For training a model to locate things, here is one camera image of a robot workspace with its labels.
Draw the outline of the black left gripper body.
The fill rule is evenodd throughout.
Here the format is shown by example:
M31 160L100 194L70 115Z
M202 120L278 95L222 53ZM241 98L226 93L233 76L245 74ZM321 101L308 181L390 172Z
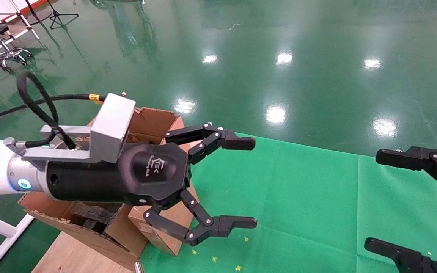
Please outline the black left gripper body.
M189 156L174 143L127 144L116 163L49 162L56 200L171 207L190 185Z

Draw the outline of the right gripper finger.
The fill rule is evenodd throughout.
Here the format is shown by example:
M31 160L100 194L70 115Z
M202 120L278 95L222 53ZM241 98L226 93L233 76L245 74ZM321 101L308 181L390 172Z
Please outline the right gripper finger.
M365 240L365 249L391 259L399 273L437 273L437 260L374 237Z
M412 171L425 171L437 181L437 148L412 146L406 151L380 149L376 154L378 164Z

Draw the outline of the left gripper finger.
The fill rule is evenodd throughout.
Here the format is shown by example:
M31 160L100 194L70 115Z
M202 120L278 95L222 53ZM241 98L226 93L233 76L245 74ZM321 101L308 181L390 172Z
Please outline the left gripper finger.
M210 216L188 190L180 193L180 200L198 221L198 225L193 229L189 229L161 216L159 213L162 207L158 204L153 204L144 213L145 221L153 228L190 246L196 246L209 237L228 237L234 228L253 229L257 227L257 220L253 217Z
M210 122L168 131L165 141L179 146L197 141L187 152L189 164L200 162L218 148L250 151L256 145L255 138L238 136L234 131L215 127Z

